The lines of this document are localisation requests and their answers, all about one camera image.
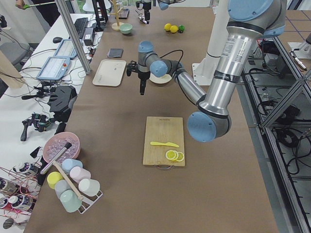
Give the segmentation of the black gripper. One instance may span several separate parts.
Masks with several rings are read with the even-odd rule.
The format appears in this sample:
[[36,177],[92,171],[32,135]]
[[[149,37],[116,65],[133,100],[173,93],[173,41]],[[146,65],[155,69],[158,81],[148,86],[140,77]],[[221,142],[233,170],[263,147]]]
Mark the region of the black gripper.
[[137,0],[135,4],[138,10],[145,10],[145,21],[146,21],[146,24],[149,24],[149,21],[150,21],[149,10],[151,10],[152,1],[151,0]]
[[131,61],[126,65],[126,75],[129,77],[132,73],[138,74],[138,78],[140,79],[139,93],[143,95],[145,93],[146,80],[149,79],[149,68],[136,61]]

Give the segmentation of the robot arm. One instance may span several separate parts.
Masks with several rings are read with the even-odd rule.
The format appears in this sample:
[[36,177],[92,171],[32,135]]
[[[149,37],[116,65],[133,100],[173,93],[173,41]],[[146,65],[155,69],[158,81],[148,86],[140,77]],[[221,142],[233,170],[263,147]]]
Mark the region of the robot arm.
[[140,79],[140,93],[153,74],[160,78],[169,74],[184,94],[198,107],[187,122],[188,131],[199,142],[210,142],[225,135],[231,127],[228,105],[240,80],[251,46],[259,38],[279,36],[284,32],[285,0],[230,0],[226,29],[228,37],[214,71],[208,91],[185,71],[180,61],[160,58],[150,41],[138,46],[138,61],[127,65],[127,75],[133,72]]
[[[140,20],[140,22],[144,24],[149,24],[152,2],[153,2],[152,0],[135,1],[138,19]],[[181,2],[183,2],[183,0],[157,0],[158,6],[161,10],[166,10],[170,5]]]

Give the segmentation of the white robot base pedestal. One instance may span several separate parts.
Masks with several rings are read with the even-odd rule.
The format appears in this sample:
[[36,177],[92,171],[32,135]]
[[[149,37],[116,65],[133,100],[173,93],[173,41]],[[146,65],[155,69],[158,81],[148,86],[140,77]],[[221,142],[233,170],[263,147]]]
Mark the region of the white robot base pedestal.
[[192,64],[193,78],[200,86],[211,84],[214,71],[222,55],[228,37],[226,26],[229,14],[227,7],[228,0],[219,1],[206,56],[200,63]]

